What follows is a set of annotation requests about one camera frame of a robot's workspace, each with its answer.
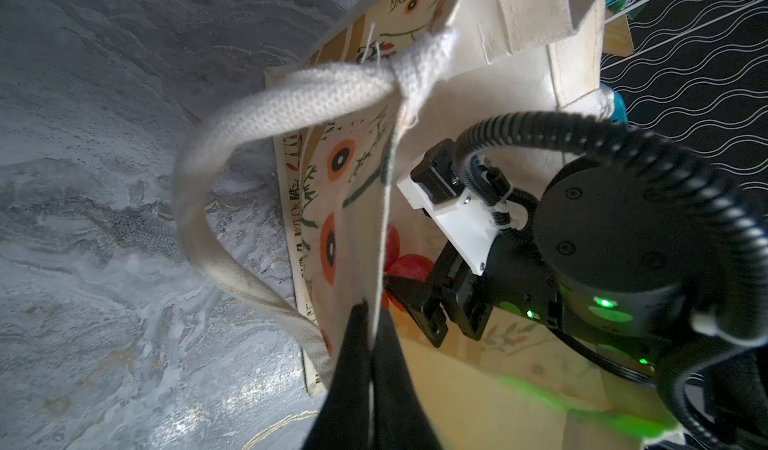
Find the cream canvas grocery bag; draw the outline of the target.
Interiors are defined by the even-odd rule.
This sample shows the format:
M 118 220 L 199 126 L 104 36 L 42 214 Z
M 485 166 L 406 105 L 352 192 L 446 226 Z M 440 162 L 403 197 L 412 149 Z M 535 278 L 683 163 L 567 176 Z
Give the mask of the cream canvas grocery bag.
M 301 346 L 329 399 L 315 432 L 333 449 L 381 423 L 394 449 L 640 449 L 681 442 L 649 388 L 558 341 L 520 304 L 490 317 L 493 341 L 449 324 L 422 335 L 382 278 L 452 244 L 472 276 L 489 270 L 490 208 L 426 153 L 496 112 L 608 118 L 599 84 L 605 0 L 363 0 L 303 62 L 204 121 L 175 164 L 172 209 L 192 265 L 270 315 Z M 271 139 L 297 306 L 241 266 L 206 219 L 232 154 Z

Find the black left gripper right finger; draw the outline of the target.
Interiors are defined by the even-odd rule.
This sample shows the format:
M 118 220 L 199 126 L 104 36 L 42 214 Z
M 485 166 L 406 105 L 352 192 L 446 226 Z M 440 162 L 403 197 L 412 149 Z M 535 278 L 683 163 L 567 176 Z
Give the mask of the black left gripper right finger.
M 373 448 L 442 448 L 416 395 L 388 311 L 379 316 L 373 348 Z

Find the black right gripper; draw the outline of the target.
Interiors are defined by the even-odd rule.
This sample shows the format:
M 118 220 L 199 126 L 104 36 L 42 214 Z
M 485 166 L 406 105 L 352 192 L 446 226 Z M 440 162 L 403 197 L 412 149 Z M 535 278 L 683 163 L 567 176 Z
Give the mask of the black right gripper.
M 428 276 L 388 273 L 384 289 L 435 348 L 445 340 L 449 321 L 479 341 L 495 308 L 553 329 L 564 315 L 555 277 L 530 242 L 495 240 L 480 276 L 446 244 Z

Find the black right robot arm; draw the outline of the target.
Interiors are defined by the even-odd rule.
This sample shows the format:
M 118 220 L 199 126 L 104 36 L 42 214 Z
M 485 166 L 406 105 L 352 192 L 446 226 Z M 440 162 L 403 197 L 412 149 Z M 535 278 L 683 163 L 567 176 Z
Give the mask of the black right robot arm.
M 388 296 L 440 346 L 493 309 L 654 388 L 700 449 L 767 445 L 767 225 L 699 156 L 624 123 L 525 112 L 419 158 L 402 194 L 447 242 Z

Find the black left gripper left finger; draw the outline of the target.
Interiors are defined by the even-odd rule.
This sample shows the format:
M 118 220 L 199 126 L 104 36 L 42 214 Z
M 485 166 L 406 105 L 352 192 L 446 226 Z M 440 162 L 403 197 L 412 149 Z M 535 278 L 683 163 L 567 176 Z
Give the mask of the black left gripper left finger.
M 368 449 L 370 386 L 368 305 L 363 301 L 351 310 L 331 388 L 303 449 Z

